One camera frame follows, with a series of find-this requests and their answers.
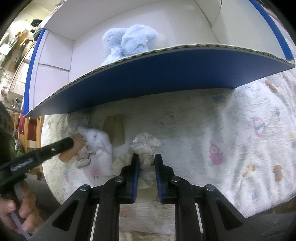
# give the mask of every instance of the corrugated cardboard edge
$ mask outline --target corrugated cardboard edge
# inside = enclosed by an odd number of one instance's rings
[[[176,51],[178,51],[178,50],[189,50],[191,48],[203,48],[203,49],[221,48],[221,49],[228,49],[228,50],[234,50],[234,51],[249,52],[249,53],[252,53],[252,54],[263,55],[263,56],[268,57],[268,58],[276,59],[276,60],[278,60],[280,62],[283,62],[283,63],[288,64],[291,67],[295,68],[295,61],[294,60],[293,61],[287,61],[285,59],[276,57],[275,55],[270,54],[270,53],[267,53],[267,52],[253,50],[253,49],[244,48],[244,47],[238,47],[238,46],[234,46],[234,45],[226,45],[226,44],[187,44],[187,45],[176,45],[176,46],[173,46],[173,47],[167,47],[167,48],[161,48],[161,49],[154,49],[154,50],[151,50],[151,51],[148,51],[148,52],[144,52],[144,53],[141,53],[141,54],[132,55],[132,56],[125,57],[125,58],[122,58],[120,60],[117,60],[117,61],[115,61],[113,63],[107,64],[107,65],[104,65],[104,66],[100,66],[99,68],[96,68],[96,69],[88,72],[87,74],[80,76],[79,78],[73,80],[72,82],[70,82],[70,83],[66,84],[65,86],[63,86],[62,88],[58,89],[56,92],[54,92],[53,94],[51,94],[50,96],[48,96],[46,99],[44,99],[43,101],[41,101],[37,106],[35,106],[27,115],[29,115],[35,108],[37,108],[43,102],[45,102],[46,100],[52,98],[54,95],[56,95],[57,93],[63,91],[64,89],[68,88],[69,86],[71,86],[71,85],[73,85],[73,84],[75,84],[75,83],[77,83],[77,82],[79,82],[79,81],[87,78],[88,76],[101,71],[101,70],[104,70],[106,68],[112,67],[113,65],[119,65],[119,64],[122,64],[124,62],[128,62],[130,60],[133,60],[133,59],[142,58],[142,57],[150,56],[150,55],[154,55],[154,54],[166,53],[166,52],[172,51],[172,50],[176,50]]]

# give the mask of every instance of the triangular cutout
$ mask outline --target triangular cutout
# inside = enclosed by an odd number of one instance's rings
[[[221,200],[217,200],[217,206],[226,230],[231,230],[242,226],[242,223],[236,218],[236,216],[222,203]]]
[[[55,228],[68,231],[71,227],[72,219],[74,217],[79,201],[74,200],[53,222]]]

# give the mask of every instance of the pink penguin print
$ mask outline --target pink penguin print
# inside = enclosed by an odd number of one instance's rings
[[[101,175],[100,169],[98,167],[92,167],[89,173],[94,179],[99,179],[99,176]]]
[[[265,131],[265,122],[261,118],[252,117],[255,134],[261,137]]]
[[[212,165],[217,166],[223,162],[223,153],[215,143],[211,143],[209,152]]]

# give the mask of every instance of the blue stuffed animal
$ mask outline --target blue stuffed animal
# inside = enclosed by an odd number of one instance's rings
[[[158,33],[153,28],[141,24],[109,29],[102,37],[108,57],[101,65],[152,50],[157,38]]]

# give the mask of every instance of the metal screw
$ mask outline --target metal screw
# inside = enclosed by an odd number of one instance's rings
[[[87,184],[83,184],[83,185],[80,187],[80,190],[83,191],[83,192],[85,192],[85,191],[89,190],[89,188],[90,188],[89,185],[87,185]]]
[[[207,185],[205,185],[205,188],[206,188],[208,191],[214,191],[214,190],[215,190],[215,187],[214,187],[212,184],[207,184]]]
[[[116,182],[123,182],[124,181],[124,177],[123,176],[117,176],[115,179]]]
[[[180,180],[180,178],[179,178],[178,176],[172,176],[172,177],[171,177],[171,180],[172,180],[173,182],[178,182],[178,181]]]

